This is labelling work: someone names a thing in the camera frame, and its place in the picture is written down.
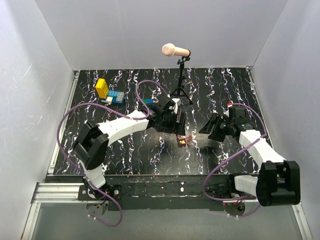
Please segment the brown weekly pill organizer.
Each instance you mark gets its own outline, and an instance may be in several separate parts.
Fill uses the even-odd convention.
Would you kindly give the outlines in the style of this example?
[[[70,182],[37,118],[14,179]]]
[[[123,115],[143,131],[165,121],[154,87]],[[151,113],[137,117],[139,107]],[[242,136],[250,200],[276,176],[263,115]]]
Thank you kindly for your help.
[[[176,138],[177,138],[177,144],[179,148],[187,147],[188,144],[193,141],[192,135],[191,136],[177,135]]]

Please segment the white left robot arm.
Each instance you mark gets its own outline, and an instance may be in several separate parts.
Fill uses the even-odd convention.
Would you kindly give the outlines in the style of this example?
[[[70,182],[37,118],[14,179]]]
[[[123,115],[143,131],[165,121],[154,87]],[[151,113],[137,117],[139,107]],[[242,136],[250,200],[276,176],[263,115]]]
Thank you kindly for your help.
[[[178,117],[179,98],[163,97],[158,102],[147,103],[147,109],[137,109],[130,114],[108,122],[85,123],[72,149],[79,158],[89,186],[89,194],[95,200],[106,196],[106,180],[102,171],[107,148],[114,142],[136,132],[153,128],[157,132],[185,135],[186,114]]]

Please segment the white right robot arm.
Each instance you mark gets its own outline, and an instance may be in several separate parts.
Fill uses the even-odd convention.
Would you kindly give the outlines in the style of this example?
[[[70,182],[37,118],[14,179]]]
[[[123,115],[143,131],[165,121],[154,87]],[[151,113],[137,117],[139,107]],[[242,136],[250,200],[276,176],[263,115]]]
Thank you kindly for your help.
[[[217,165],[203,182],[204,195],[215,201],[222,201],[209,192],[210,177],[223,165],[248,152],[259,167],[257,176],[244,173],[231,174],[226,186],[225,201],[243,200],[255,197],[263,207],[297,205],[301,201],[300,166],[286,160],[267,142],[266,131],[260,132],[248,121],[247,111],[254,110],[242,103],[229,103],[223,114],[214,113],[199,130],[210,140],[223,142],[231,136],[243,147],[240,151]]]

